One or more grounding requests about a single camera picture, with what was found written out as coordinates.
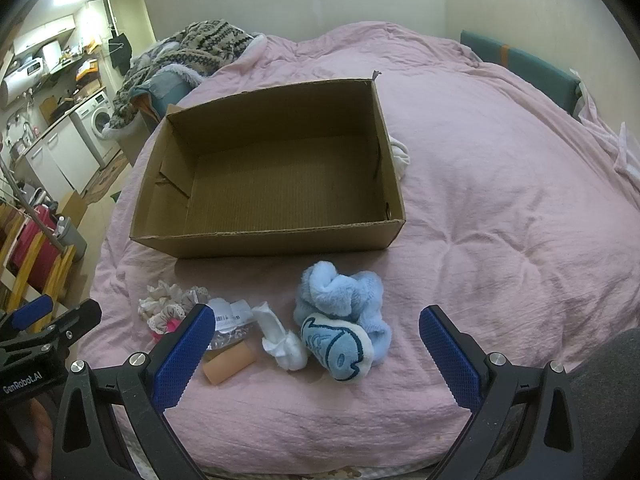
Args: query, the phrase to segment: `metal pole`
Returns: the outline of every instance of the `metal pole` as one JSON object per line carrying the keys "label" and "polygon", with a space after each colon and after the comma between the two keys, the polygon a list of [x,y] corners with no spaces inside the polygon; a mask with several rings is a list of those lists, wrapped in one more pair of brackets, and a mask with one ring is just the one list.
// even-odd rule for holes
{"label": "metal pole", "polygon": [[31,217],[31,219],[34,222],[36,222],[36,225],[40,228],[40,230],[44,233],[44,235],[49,239],[49,242],[51,242],[51,245],[53,245],[60,254],[64,254],[65,248],[58,241],[58,239],[53,235],[53,231],[49,229],[46,225],[44,225],[42,223],[42,220],[38,218],[38,213],[35,211],[35,209],[31,207],[29,203],[26,201],[26,199],[24,198],[24,195],[22,194],[22,191],[20,190],[18,185],[15,183],[14,176],[11,174],[11,171],[9,171],[9,168],[4,163],[4,160],[2,160],[1,156],[0,156],[0,170],[2,170],[2,173],[4,174],[5,179],[9,183],[9,186],[11,186],[11,189],[13,190],[15,197],[20,201],[20,203],[24,207],[27,214]]}

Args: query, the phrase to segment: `pink bedsheet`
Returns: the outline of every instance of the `pink bedsheet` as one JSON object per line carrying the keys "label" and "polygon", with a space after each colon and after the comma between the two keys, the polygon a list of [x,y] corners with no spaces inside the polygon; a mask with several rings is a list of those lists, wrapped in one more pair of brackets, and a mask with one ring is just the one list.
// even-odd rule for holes
{"label": "pink bedsheet", "polygon": [[[263,352],[218,387],[198,369],[166,416],[201,465],[304,474],[441,455],[468,412],[455,405],[418,337],[427,304],[440,304],[484,350],[521,365],[560,359],[572,368],[638,323],[640,194],[581,124],[455,41],[388,23],[349,25],[303,43],[268,37],[181,105],[374,70],[382,72],[376,84],[389,133],[412,158],[401,185],[407,223],[387,251],[322,257],[345,274],[369,269],[382,277],[389,356],[353,386],[317,364],[288,374]],[[293,327],[300,273],[320,258],[176,261],[131,242],[153,143],[154,136],[102,247],[92,288],[102,323],[80,349],[92,367],[151,348],[136,309],[159,278],[203,285],[229,301],[269,301]],[[252,344],[258,348],[258,339]]]}

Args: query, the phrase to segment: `bolt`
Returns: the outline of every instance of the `bolt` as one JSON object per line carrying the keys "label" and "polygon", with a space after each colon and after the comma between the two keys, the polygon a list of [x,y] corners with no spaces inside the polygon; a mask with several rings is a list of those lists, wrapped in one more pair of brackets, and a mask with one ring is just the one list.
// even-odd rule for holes
{"label": "bolt", "polygon": [[502,366],[507,362],[507,358],[498,352],[494,352],[489,355],[489,361],[491,361],[496,366]]}
{"label": "bolt", "polygon": [[144,364],[146,360],[146,356],[143,353],[137,353],[137,354],[133,354],[130,358],[129,358],[129,364],[133,365],[133,366],[140,366],[141,364]]}
{"label": "bolt", "polygon": [[551,361],[549,367],[556,373],[561,374],[564,372],[564,365],[560,361]]}
{"label": "bolt", "polygon": [[75,374],[78,374],[84,368],[84,361],[74,361],[71,364],[71,371]]}

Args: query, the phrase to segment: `wooden chair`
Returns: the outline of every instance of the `wooden chair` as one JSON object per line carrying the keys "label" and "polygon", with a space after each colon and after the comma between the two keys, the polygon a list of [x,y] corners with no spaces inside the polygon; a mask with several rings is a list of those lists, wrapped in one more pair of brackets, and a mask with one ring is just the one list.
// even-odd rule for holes
{"label": "wooden chair", "polygon": [[[0,270],[2,271],[2,283],[11,291],[4,310],[11,313],[20,307],[23,301],[33,301],[40,296],[40,293],[28,283],[28,279],[31,274],[31,269],[33,269],[33,264],[35,263],[36,258],[40,253],[40,249],[47,238],[43,232],[38,232],[33,237],[33,240],[29,245],[29,249],[27,250],[26,257],[24,258],[20,269],[18,269],[17,274],[14,276],[6,266],[10,253],[12,252],[12,247],[14,246],[22,227],[26,224],[27,217],[20,212],[16,212],[16,214],[12,215],[11,211],[7,211],[8,209],[16,211],[5,203],[0,204],[0,222],[2,222],[3,219],[9,219],[8,222],[0,223],[0,230],[6,235],[2,242],[2,246],[0,247]],[[74,246],[67,246],[64,253],[58,254],[51,270],[49,271],[42,294],[47,294],[51,297],[54,303],[54,309],[60,293],[65,286],[66,277],[69,273],[69,269],[71,268],[75,254],[76,248]],[[42,330],[50,323],[51,317],[52,314],[49,314],[31,325],[29,332],[39,332]]]}

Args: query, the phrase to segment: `gray trash bin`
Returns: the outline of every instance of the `gray trash bin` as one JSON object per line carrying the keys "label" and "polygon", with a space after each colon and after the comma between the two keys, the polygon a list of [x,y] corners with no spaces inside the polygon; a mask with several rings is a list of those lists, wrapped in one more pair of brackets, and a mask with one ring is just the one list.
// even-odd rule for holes
{"label": "gray trash bin", "polygon": [[82,235],[76,229],[76,226],[71,223],[71,218],[61,216],[58,219],[58,225],[56,225],[56,238],[64,245],[75,245],[76,254],[74,255],[74,262],[82,260],[84,252],[86,251],[86,241],[82,238]]}

